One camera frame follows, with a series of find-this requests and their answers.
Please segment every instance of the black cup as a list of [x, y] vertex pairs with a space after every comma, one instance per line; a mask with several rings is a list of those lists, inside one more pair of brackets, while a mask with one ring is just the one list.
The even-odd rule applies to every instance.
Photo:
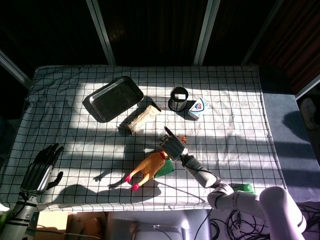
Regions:
[[169, 108], [174, 112], [181, 112], [187, 105], [188, 96], [188, 91], [185, 88], [175, 87], [170, 94]]

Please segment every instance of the green object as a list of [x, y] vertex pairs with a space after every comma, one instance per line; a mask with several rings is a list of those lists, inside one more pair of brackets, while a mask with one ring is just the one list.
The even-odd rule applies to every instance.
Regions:
[[154, 178], [159, 178], [159, 177], [164, 176], [166, 174], [172, 173], [174, 170], [175, 170], [174, 166], [172, 166], [171, 160], [168, 157], [165, 160], [163, 167], [160, 168], [160, 170], [156, 172], [156, 174], [154, 175]]
[[242, 184], [240, 186], [237, 186], [235, 189], [235, 191], [242, 191], [242, 192], [246, 192], [246, 193], [249, 193], [249, 194], [255, 194], [251, 184]]
[[6, 219], [7, 219], [7, 214], [4, 213], [3, 215], [0, 216], [0, 232], [4, 229], [5, 227], [5, 223], [6, 223]]

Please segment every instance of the white robotic arm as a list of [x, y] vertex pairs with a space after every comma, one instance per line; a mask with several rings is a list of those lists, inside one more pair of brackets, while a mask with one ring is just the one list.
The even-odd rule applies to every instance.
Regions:
[[260, 195], [234, 191], [227, 183], [205, 169], [194, 156], [188, 155], [187, 146], [167, 127], [164, 128], [168, 135], [162, 139], [160, 146], [172, 160], [181, 160], [182, 166], [201, 186], [214, 188], [207, 197], [211, 207], [217, 210], [238, 209], [266, 220], [272, 240], [304, 240], [302, 232], [306, 229], [306, 219], [285, 189], [278, 186], [268, 187]]

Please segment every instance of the black metal tray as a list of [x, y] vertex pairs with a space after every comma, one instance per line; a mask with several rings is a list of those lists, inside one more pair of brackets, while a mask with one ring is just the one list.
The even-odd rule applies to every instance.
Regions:
[[143, 92], [134, 81], [122, 76], [91, 93], [83, 105], [98, 122], [107, 123], [143, 98]]

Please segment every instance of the black wall panel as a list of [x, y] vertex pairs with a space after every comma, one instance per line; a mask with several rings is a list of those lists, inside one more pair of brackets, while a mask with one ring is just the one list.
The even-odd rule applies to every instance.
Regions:
[[100, 0], [117, 65], [190, 66], [206, 0]]
[[240, 65], [276, 0], [221, 0], [203, 65]]
[[19, 119], [27, 96], [27, 89], [0, 66], [0, 116], [5, 119]]
[[85, 0], [2, 1], [0, 49], [30, 78], [44, 65], [107, 64]]

